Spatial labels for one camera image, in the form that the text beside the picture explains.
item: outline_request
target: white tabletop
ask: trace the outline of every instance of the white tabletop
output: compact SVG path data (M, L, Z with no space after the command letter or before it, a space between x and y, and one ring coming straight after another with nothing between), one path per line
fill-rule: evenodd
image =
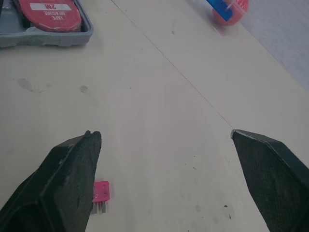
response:
M87 232L267 232L230 132L280 140L308 166L308 93L241 25L223 37L188 1L115 3L84 1L85 47L0 51L0 206L91 130L112 198Z

